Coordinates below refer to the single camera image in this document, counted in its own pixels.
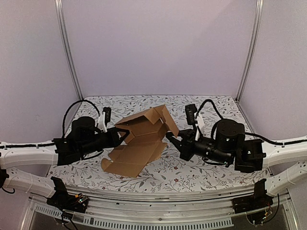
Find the brown cardboard box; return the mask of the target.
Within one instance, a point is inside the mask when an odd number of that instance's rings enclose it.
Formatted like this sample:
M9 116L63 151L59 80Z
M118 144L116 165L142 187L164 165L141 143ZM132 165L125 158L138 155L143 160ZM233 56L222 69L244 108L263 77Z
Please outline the brown cardboard box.
M179 129L166 105L146 109L122 118L115 127L128 130L125 144L113 148L108 159L101 160L104 172L136 178L150 162L161 157L167 146L163 142L167 132L175 137Z

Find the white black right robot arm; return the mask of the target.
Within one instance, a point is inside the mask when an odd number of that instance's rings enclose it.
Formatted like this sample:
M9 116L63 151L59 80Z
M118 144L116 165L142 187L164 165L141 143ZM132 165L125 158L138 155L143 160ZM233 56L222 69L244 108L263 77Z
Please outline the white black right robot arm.
M276 176L255 183L254 194L248 199L252 209L263 205L267 196L274 197L280 191L296 184L307 176L307 141L289 139L283 142L270 141L254 134L255 139L246 140L243 124L230 119L215 123L214 138L207 138L199 128L181 130L177 136L167 132L166 138L176 147L180 158L189 161L194 155L226 167L234 165L241 173L253 173L279 164L293 163L293 166Z

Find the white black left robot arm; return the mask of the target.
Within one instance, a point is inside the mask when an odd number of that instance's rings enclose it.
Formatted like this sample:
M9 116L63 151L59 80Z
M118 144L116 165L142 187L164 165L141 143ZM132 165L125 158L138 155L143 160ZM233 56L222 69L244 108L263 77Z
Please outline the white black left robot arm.
M71 197L60 178L40 177L18 169L19 166L56 165L66 166L89 160L102 154L104 149L121 145L129 130L112 127L106 122L98 124L88 116L74 120L68 135L51 141L31 144L0 146L0 186L35 193L53 199L61 208L71 204Z

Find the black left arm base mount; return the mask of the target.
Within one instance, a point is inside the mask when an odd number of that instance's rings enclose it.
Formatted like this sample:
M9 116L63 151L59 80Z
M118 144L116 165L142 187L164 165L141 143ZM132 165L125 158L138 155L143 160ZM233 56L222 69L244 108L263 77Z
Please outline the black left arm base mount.
M83 195L82 193L76 195L70 195L67 192L67 189L60 178L51 177L51 180L54 183L55 193L52 197L47 198L47 204L62 210L70 210L79 213L85 213L89 197Z

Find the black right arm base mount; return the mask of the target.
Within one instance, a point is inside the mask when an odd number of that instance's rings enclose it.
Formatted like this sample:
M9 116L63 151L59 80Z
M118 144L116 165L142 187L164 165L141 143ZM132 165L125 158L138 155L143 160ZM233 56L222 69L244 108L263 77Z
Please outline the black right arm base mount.
M232 208L235 214L268 207L273 204L273 197L267 195L265 182L266 179L256 182L253 194L232 199Z

